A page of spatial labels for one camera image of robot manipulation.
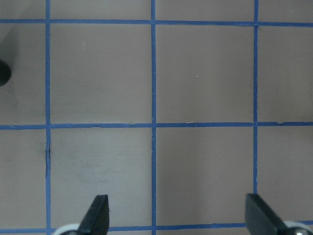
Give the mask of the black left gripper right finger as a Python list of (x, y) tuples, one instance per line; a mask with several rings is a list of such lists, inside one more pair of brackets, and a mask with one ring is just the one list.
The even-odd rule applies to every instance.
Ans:
[(288, 227), (258, 194), (245, 198), (245, 223), (251, 235), (284, 235)]

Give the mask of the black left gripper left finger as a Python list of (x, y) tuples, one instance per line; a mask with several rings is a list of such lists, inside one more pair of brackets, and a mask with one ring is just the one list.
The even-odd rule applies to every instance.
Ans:
[(109, 200), (107, 195), (97, 195), (78, 227), (79, 235), (106, 235), (109, 230)]

